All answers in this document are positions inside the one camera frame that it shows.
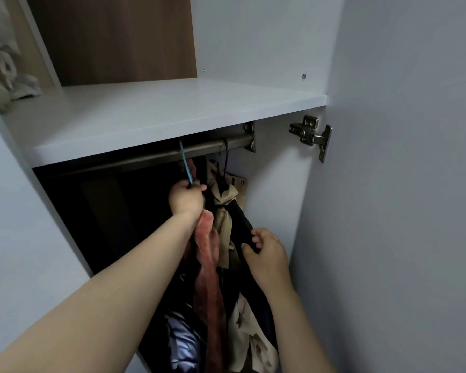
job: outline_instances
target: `person's left hand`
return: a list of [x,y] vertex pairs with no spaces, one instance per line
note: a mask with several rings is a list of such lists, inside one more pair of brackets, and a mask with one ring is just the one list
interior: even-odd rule
[[195,220],[198,220],[204,209],[204,197],[202,191],[207,189],[205,184],[195,181],[190,189],[187,186],[190,182],[182,180],[171,187],[169,192],[169,206],[174,215],[179,213],[189,213]]

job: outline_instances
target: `right arm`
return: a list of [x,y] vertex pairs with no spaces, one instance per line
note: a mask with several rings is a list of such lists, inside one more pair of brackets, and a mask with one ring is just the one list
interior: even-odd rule
[[254,229],[252,234],[261,252],[243,244],[243,255],[271,307],[284,373],[333,373],[292,286],[285,248],[267,229]]

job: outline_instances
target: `wardrobe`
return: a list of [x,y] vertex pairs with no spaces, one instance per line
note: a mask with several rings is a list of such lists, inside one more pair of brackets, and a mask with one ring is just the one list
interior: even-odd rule
[[466,371],[466,0],[5,2],[43,94],[0,114],[0,351],[144,238],[181,141],[337,371]]

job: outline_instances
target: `forearm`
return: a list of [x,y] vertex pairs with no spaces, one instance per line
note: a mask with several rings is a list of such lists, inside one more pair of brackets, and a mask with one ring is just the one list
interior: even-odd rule
[[283,372],[332,373],[329,360],[293,288],[277,291],[268,297],[268,301],[273,313]]
[[0,355],[0,372],[122,372],[168,286],[196,219],[173,216]]

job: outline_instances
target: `white shelf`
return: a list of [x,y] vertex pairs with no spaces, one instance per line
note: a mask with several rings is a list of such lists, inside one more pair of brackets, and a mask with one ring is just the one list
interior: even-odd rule
[[47,89],[4,118],[37,167],[325,105],[324,94],[190,78]]

